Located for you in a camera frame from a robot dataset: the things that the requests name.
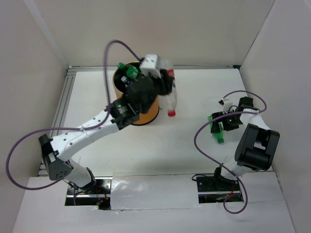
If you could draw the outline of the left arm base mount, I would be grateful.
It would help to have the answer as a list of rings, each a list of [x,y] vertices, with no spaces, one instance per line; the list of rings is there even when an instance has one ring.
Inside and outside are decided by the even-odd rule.
[[[111,210],[112,178],[96,177],[96,185],[89,193],[84,193],[72,182],[65,181],[68,184],[65,206],[95,206],[99,210]]]

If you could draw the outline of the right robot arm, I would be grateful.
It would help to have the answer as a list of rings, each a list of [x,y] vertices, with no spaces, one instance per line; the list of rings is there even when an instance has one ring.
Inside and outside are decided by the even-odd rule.
[[[223,110],[211,114],[208,120],[225,114],[244,112],[241,115],[226,116],[210,124],[210,132],[219,144],[224,142],[224,131],[238,129],[240,125],[245,126],[234,159],[227,162],[224,167],[217,167],[214,171],[213,187],[217,190],[224,190],[247,172],[268,170],[272,164],[280,134],[265,124],[259,114],[259,109],[254,107],[253,99],[250,97],[240,98],[237,106],[228,99],[220,100],[219,104],[223,106]]]

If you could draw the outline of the clear bottle white cap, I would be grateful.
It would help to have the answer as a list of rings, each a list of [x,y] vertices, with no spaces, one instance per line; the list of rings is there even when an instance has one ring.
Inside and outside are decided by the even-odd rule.
[[[125,84],[125,85],[130,85],[132,82],[129,78],[127,78],[126,76],[122,76],[121,77],[121,81]]]

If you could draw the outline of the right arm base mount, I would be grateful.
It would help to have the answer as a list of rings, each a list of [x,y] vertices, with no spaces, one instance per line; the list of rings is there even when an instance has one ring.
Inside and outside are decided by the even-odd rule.
[[[240,184],[237,180],[229,180],[221,176],[221,168],[217,167],[214,174],[195,174],[192,181],[196,182],[199,203],[243,202]]]

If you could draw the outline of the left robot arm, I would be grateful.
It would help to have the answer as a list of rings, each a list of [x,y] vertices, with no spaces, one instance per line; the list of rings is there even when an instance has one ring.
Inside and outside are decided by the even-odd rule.
[[[52,138],[46,134],[40,136],[42,159],[49,179],[66,179],[83,193],[92,193],[97,184],[92,171],[73,161],[72,156],[95,141],[138,121],[140,114],[147,113],[158,96],[175,96],[175,93],[173,70],[161,69],[158,77],[142,75],[126,88],[121,98],[77,129]]]

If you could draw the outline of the red label red cap bottle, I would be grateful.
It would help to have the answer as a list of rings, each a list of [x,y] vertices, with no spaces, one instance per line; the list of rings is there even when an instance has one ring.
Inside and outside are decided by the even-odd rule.
[[[162,96],[162,99],[167,109],[168,116],[174,117],[176,115],[175,109],[177,106],[177,90],[175,85],[173,63],[170,59],[161,58],[159,64],[160,69],[164,70],[161,72],[161,75],[166,87],[166,94]]]

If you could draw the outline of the small green soda bottle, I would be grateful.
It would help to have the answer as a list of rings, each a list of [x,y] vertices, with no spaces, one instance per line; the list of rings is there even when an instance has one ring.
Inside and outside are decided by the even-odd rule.
[[[130,64],[118,63],[118,69],[129,79],[136,79],[140,74],[140,70]]]

